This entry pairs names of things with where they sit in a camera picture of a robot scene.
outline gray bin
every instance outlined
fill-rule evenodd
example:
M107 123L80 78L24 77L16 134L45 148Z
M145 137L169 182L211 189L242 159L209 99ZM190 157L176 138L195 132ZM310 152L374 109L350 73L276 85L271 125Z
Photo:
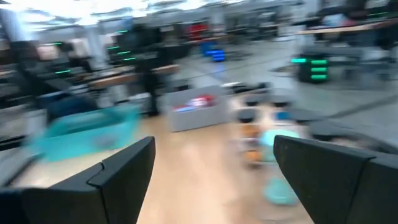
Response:
M184 105L205 94L215 97L214 106L181 113L174 111L175 106ZM165 107L171 131L185 131L228 122L228 99L226 90L216 85L168 93L165 96Z

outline orange object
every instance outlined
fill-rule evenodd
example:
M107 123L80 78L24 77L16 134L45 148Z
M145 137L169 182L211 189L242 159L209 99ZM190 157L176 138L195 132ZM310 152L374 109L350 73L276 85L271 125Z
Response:
M249 161L260 162L262 161L262 153L261 151L247 151L244 153L244 158Z
M258 138L260 136L261 129L256 124L243 124L241 128L241 134L244 138Z

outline red object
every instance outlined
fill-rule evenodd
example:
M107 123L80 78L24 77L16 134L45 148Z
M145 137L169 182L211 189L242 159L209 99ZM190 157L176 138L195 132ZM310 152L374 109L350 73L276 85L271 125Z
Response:
M181 108L186 108L186 105L180 105L180 106L174 106L175 110L181 109Z
M207 101L207 106L214 106L214 98L215 97L213 95L205 94L205 95L199 96L198 98L205 99Z
M201 33L206 31L208 26L206 24L192 24L188 32L192 40L201 40Z

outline teal plastic bin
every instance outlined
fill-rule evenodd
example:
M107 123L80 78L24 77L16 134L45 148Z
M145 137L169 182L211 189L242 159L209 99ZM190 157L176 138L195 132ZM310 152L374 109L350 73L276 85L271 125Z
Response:
M138 132L138 112L134 105L120 105L65 116L55 120L43 134L30 139L28 148L48 161L119 149L132 143L133 134Z

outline ceiling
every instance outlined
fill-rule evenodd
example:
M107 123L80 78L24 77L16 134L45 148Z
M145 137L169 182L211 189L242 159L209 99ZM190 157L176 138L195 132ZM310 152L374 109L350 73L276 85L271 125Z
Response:
M191 10L213 2L242 0L6 0L21 9L23 20L32 30L54 26L90 24L98 20L123 17L144 17L159 11Z

